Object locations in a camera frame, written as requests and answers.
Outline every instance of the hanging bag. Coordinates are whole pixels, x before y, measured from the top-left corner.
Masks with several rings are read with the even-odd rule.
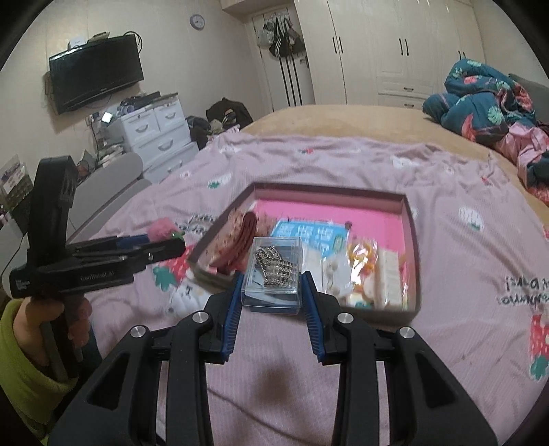
[[[288,57],[292,53],[290,38],[288,33],[282,31],[278,19],[276,19],[274,32],[273,44],[269,47],[269,51],[274,57]]]
[[[272,23],[265,23],[257,33],[257,46],[260,48],[270,47],[275,41],[274,32]]]
[[[285,32],[290,37],[290,46],[292,48],[292,54],[299,54],[305,52],[305,44],[303,42],[303,38],[299,35],[299,33],[294,30],[294,25],[292,21],[288,18],[284,18],[284,28],[286,28]]]

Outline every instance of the clothes pile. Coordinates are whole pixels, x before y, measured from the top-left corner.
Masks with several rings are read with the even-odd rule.
[[[538,122],[526,89],[496,69],[463,59],[423,112],[442,127],[494,149],[517,166],[534,196],[549,206],[549,126]]]
[[[238,132],[254,120],[242,102],[223,98],[206,111],[207,119],[199,116],[188,116],[187,123],[191,130],[191,139],[202,150],[209,141],[224,132]]]

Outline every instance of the storage box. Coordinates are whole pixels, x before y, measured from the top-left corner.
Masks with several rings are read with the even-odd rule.
[[[283,262],[289,264],[284,278],[276,285],[268,285],[268,270],[271,264],[261,265],[261,256],[272,250]],[[250,259],[244,276],[242,305],[260,313],[297,314],[301,308],[299,274],[301,273],[303,247],[299,237],[255,237],[250,250]]]
[[[353,314],[381,326],[399,327],[412,321],[421,309],[419,252],[416,230],[408,200],[403,194],[285,183],[253,183],[247,187],[196,244],[189,264],[199,281],[228,288],[232,277],[210,271],[212,249],[218,235],[229,233],[227,220],[233,209],[256,210],[274,218],[325,220],[337,224],[352,222],[352,231],[377,240],[379,248],[396,251],[405,258],[407,308],[346,308]]]

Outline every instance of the blanket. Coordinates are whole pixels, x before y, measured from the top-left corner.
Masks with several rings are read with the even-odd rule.
[[[425,144],[224,133],[129,200],[98,236],[143,233],[168,217],[185,229],[190,250],[254,181],[407,195],[423,302],[412,326],[505,442],[547,380],[549,349],[530,337],[534,327],[540,334],[533,339],[545,339],[533,315],[540,316],[542,299],[549,302],[549,249],[538,217],[495,161],[466,160]],[[178,261],[177,272],[184,259]],[[157,330],[204,306],[209,295],[196,280],[185,274],[174,283],[168,274],[165,280],[167,272],[150,265],[130,285],[87,295],[103,356],[135,324]],[[161,436],[166,373],[159,388]],[[208,365],[206,373],[216,445],[330,444],[339,368],[318,364],[302,319],[243,311],[229,362]],[[387,401],[382,387],[381,444],[389,444]]]
[[[447,93],[434,94],[423,112],[445,129],[497,150],[514,162],[522,183],[542,199],[549,184],[549,138],[536,127],[535,110],[522,85],[475,60],[457,62]]]

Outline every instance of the cable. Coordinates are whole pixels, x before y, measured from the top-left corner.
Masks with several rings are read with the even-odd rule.
[[[123,35],[127,36],[129,34],[134,34],[137,37],[137,52],[141,53],[141,50],[143,49],[143,39],[139,33],[136,33],[135,31],[126,31]]]
[[[99,165],[99,144],[97,143],[96,133],[95,133],[95,130],[93,129],[93,122],[91,123],[91,125],[89,126],[89,128],[91,129],[92,135],[93,135],[93,139],[94,139],[95,142],[96,142],[96,153],[97,153],[97,156],[96,156],[96,165],[95,165],[95,168],[97,169],[97,166]]]

